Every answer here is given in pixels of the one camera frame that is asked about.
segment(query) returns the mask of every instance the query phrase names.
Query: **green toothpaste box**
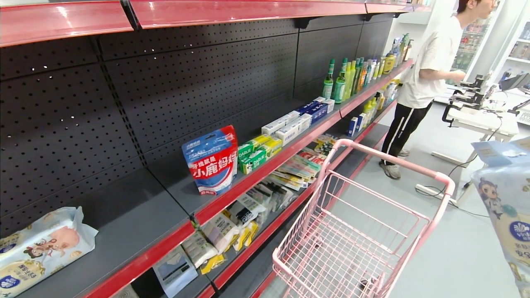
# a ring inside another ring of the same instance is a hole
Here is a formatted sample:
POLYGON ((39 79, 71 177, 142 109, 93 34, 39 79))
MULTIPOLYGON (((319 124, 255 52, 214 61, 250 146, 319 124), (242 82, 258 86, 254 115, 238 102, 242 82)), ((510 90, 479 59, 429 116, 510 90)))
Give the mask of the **green toothpaste box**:
POLYGON ((267 160, 267 151, 257 150, 246 158, 243 158, 240 162, 241 171, 243 174, 249 174, 255 168, 264 164, 267 160))

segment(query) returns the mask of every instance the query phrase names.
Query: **tissue package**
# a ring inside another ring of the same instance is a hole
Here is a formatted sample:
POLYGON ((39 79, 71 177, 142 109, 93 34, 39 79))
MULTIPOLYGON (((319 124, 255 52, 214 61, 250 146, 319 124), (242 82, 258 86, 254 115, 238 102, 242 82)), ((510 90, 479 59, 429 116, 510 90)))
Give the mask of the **tissue package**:
POLYGON ((193 264, 180 245, 158 261, 153 269, 168 297, 175 297, 198 276, 193 264))
POLYGON ((0 239, 0 297, 12 298, 95 248, 81 207, 63 207, 0 239))
POLYGON ((473 143, 487 168, 472 174, 521 297, 530 297, 530 138, 473 143))
POLYGON ((217 255, 217 250, 208 242, 201 232, 195 232, 182 243, 195 268, 199 268, 208 259, 217 255))
POLYGON ((237 138, 232 125, 182 146, 184 158, 201 195, 219 195, 237 174, 237 138))

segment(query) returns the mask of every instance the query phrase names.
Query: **shopping cart handle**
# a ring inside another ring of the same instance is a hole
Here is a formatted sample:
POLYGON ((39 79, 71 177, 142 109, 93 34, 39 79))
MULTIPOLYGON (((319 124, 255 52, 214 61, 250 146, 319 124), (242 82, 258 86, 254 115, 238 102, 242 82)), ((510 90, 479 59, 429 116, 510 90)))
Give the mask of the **shopping cart handle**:
POLYGON ((424 168, 424 167, 422 167, 420 165, 408 162, 408 161, 400 159, 398 157, 394 157, 394 156, 385 154, 385 153, 383 153, 381 151, 375 150, 373 148, 361 145, 361 144, 356 143, 356 142, 354 142, 354 141, 352 141, 350 139, 339 139, 339 140, 337 140, 335 142, 334 146, 333 146, 332 152, 333 153, 336 152, 342 146, 352 147, 353 149, 359 150, 359 151, 363 151, 363 152, 367 153, 368 155, 377 156, 380 159, 383 159, 383 160, 386 160, 386 161, 390 161, 391 163, 397 164, 399 166, 402 166, 402 167, 407 168, 409 170, 412 170, 414 172, 418 172, 418 173, 423 174, 425 176, 429 176, 429 177, 431 177, 431 178, 433 178, 433 179, 435 179, 437 181, 440 181, 443 184, 445 184, 446 188, 445 188, 444 193, 446 195, 449 195, 449 196, 453 195, 453 192, 455 190, 455 182, 451 178, 449 178, 449 176, 445 175, 444 173, 440 173, 440 172, 435 172, 433 170, 429 170, 429 169, 424 168))

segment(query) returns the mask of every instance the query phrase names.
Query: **cartoon boy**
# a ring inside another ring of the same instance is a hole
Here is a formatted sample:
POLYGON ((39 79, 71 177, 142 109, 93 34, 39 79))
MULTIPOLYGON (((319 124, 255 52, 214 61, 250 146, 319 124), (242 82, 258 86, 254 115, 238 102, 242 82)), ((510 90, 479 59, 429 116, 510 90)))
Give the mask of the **cartoon boy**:
POLYGON ((486 208, 499 220, 501 215, 504 214, 502 210, 502 203, 499 197, 497 196, 497 185, 486 180, 485 178, 480 178, 479 183, 479 193, 482 201, 486 205, 486 208))

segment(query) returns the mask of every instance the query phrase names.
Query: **yellow bottle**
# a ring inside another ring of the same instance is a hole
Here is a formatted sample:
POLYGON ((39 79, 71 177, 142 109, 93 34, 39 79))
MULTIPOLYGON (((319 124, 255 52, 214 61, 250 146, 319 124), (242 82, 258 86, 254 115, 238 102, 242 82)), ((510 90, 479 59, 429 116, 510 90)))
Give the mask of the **yellow bottle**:
POLYGON ((389 74, 394 69, 394 63, 396 61, 396 57, 394 54, 388 54, 385 59, 385 68, 383 70, 384 74, 389 74))
POLYGON ((350 98, 350 92, 351 92, 351 62, 348 62, 346 65, 346 73, 344 75, 346 77, 346 86, 344 87, 344 93, 342 94, 342 101, 347 100, 350 98))

